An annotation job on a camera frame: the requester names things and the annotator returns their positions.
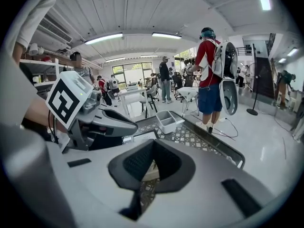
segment red shirt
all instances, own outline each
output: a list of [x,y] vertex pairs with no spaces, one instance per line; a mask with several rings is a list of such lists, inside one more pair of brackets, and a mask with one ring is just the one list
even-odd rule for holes
[[98,81],[99,84],[99,88],[101,89],[101,92],[104,93],[105,92],[105,80],[102,78],[101,80]]
[[200,81],[200,87],[207,87],[209,85],[219,84],[222,80],[219,76],[215,74],[213,75],[211,68],[208,66],[208,64],[211,66],[214,60],[214,50],[215,45],[211,41],[205,40],[199,45],[198,53],[195,59],[195,65],[199,65],[200,67],[202,67],[202,78],[205,77],[206,74],[208,74],[206,79]]

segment floor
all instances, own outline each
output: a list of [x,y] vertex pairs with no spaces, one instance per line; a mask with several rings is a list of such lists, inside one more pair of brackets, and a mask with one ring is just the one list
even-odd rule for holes
[[[178,114],[181,114],[183,105],[174,98],[171,104],[162,103],[162,101],[155,104],[158,111],[170,110]],[[117,107],[114,109],[124,114],[121,103],[116,102],[115,105]],[[303,170],[304,145],[293,140],[291,132],[287,131],[291,128],[288,124],[280,120],[277,120],[277,123],[273,116],[263,113],[259,113],[258,116],[250,115],[246,112],[247,108],[248,106],[239,104],[233,116],[227,116],[222,111],[220,121],[214,126],[218,131],[214,130],[213,134],[240,151],[246,159],[243,170],[260,180],[277,196],[294,185]],[[140,103],[133,103],[128,106],[128,109],[133,121],[144,119]],[[228,120],[225,120],[225,117],[236,127],[237,137],[224,136],[237,135],[237,131]],[[195,101],[190,103],[185,118],[194,123],[199,121],[198,118],[202,118],[201,113],[197,116]]]

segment ceiling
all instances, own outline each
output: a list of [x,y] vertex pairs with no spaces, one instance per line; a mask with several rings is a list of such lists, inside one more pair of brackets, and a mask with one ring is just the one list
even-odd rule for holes
[[[289,22],[278,0],[263,11],[260,0],[57,0],[47,18],[71,38],[58,42],[37,30],[32,42],[57,51],[71,47],[90,61],[138,55],[173,56],[199,43],[203,27],[219,37],[287,31]],[[123,32],[115,38],[85,45],[86,40]],[[176,34],[182,39],[155,38],[153,32]]]

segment air conditioner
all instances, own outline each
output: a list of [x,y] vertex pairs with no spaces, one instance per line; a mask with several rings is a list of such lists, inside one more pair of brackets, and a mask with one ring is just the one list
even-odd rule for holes
[[67,33],[65,33],[63,30],[58,28],[46,18],[43,18],[39,23],[38,29],[63,41],[64,43],[70,43],[72,41],[72,38]]

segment blue shorts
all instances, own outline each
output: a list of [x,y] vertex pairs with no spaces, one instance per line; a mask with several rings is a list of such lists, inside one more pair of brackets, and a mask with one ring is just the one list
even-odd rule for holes
[[220,112],[221,110],[222,103],[219,97],[219,85],[199,88],[199,111],[209,115],[212,112]]

